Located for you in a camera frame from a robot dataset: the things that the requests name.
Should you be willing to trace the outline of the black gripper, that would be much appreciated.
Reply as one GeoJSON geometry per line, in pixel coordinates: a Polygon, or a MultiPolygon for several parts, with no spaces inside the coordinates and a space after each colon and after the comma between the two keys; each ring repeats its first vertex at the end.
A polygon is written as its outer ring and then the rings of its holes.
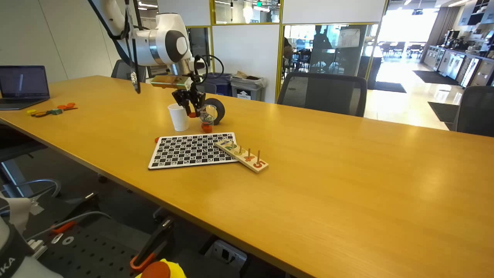
{"type": "MultiPolygon", "coordinates": [[[[171,93],[176,104],[187,110],[188,118],[197,118],[197,110],[204,105],[205,93],[197,90],[201,79],[196,76],[180,76],[176,79],[176,91],[171,93]]],[[[199,110],[202,124],[213,124],[213,118],[208,113],[208,105],[199,110]]]]}

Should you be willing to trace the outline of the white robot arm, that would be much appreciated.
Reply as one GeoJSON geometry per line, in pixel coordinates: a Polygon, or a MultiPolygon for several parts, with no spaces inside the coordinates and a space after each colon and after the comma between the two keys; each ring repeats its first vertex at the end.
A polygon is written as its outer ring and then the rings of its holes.
{"type": "Polygon", "coordinates": [[[119,57],[131,68],[134,91],[140,91],[140,68],[168,68],[177,78],[174,101],[188,116],[217,125],[224,112],[219,101],[207,99],[205,93],[197,90],[197,59],[191,54],[182,17],[176,13],[157,14],[154,28],[142,28],[129,14],[129,0],[123,2],[125,7],[120,8],[117,0],[88,0],[119,57]]]}

